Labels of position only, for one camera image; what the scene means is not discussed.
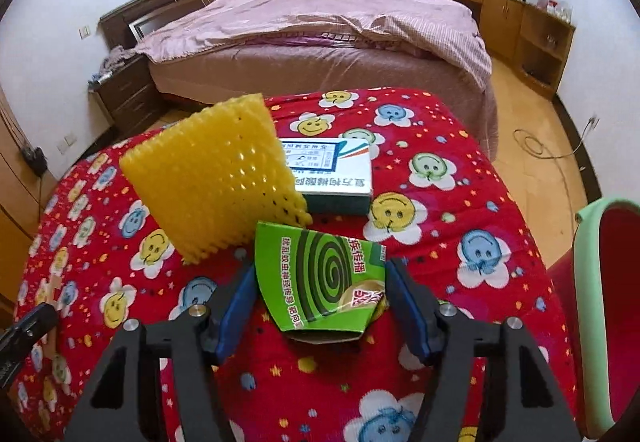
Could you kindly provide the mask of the green mosquito coil box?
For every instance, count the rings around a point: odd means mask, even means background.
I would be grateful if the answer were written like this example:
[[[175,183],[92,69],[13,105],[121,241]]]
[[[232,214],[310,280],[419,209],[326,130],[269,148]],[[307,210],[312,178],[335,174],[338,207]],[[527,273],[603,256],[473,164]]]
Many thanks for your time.
[[[283,334],[307,344],[360,338],[385,297],[385,247],[261,222],[255,269],[262,300]]]

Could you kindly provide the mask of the yellow foam net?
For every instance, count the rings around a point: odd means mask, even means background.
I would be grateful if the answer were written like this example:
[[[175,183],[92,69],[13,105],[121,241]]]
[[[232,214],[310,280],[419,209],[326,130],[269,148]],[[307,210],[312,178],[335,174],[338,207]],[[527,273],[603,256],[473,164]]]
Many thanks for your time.
[[[259,94],[178,121],[129,149],[119,166],[188,263],[250,242],[259,222],[312,222]]]

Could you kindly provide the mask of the white blue medicine box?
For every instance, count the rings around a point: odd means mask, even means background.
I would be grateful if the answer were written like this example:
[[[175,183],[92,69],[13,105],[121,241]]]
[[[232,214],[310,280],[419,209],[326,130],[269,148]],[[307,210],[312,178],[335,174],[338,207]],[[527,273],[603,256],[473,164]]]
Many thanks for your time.
[[[372,202],[372,165],[364,139],[282,139],[286,165],[311,214],[365,216]]]

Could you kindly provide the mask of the red smiley flower quilt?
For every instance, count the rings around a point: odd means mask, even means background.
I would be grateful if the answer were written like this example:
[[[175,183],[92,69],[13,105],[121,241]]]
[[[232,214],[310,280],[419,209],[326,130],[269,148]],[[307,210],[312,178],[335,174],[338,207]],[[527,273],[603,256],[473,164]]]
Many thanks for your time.
[[[576,441],[559,298],[428,92],[235,98],[73,166],[6,441]]]

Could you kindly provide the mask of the wooden wardrobe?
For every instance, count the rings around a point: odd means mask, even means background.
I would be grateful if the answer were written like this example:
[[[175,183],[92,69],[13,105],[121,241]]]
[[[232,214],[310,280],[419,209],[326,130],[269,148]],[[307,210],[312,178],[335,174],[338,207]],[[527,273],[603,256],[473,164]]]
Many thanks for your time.
[[[1,325],[11,322],[18,288],[37,233],[44,201],[55,187],[50,171],[37,177],[23,156],[30,148],[24,132],[1,94]]]

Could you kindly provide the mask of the red bin with green rim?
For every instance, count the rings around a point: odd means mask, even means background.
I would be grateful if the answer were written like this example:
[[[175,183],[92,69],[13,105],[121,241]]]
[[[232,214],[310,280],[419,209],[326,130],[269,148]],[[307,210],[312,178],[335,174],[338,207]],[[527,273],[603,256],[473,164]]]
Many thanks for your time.
[[[601,197],[576,221],[548,274],[575,361],[578,427],[596,440],[639,398],[639,204]]]

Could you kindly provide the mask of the dark wooden nightstand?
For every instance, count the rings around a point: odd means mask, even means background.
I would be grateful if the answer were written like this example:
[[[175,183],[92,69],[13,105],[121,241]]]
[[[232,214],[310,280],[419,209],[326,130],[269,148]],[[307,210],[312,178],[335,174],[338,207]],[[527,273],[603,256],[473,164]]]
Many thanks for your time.
[[[145,56],[131,58],[111,75],[89,85],[118,138],[145,131],[166,111]]]

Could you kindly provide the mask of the brown mattress bed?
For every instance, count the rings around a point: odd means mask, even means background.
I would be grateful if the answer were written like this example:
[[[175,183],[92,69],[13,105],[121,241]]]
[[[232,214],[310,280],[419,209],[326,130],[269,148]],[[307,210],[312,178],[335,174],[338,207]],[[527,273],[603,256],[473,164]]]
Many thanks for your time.
[[[260,92],[266,97],[309,92],[401,87],[437,96],[490,159],[498,153],[494,91],[470,75],[427,54],[321,46],[245,45],[167,63],[150,63],[163,94],[203,104]]]

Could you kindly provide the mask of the clothes on nightstand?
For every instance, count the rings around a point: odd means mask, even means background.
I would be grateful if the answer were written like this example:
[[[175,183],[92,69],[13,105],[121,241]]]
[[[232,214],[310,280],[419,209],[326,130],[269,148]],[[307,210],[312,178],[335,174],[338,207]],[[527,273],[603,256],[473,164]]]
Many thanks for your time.
[[[137,52],[134,49],[126,49],[122,45],[114,47],[102,61],[98,72],[88,80],[88,88],[93,90],[98,87],[99,84],[123,68],[136,55]]]

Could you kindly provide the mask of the wooden cabinet desk unit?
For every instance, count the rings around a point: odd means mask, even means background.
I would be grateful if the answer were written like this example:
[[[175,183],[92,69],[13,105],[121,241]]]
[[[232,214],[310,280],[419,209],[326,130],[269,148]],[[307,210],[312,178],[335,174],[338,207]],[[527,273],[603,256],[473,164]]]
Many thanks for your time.
[[[556,96],[574,25],[521,0],[454,0],[468,7],[488,52],[539,95]]]

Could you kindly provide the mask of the pink bed cover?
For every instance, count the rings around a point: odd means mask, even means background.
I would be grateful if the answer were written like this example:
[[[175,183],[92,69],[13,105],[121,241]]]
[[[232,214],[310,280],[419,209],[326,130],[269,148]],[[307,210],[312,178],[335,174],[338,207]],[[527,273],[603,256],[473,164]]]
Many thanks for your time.
[[[491,75],[471,10],[453,0],[214,0],[146,35],[134,51],[162,64],[276,37],[407,46],[454,65],[480,90]]]

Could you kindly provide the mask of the black wall charger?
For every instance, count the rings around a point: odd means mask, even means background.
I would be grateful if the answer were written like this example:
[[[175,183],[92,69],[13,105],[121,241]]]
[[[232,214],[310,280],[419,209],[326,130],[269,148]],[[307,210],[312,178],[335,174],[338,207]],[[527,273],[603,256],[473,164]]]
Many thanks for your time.
[[[48,170],[48,161],[41,147],[31,147],[24,145],[21,148],[21,155],[26,165],[37,178],[42,178]]]

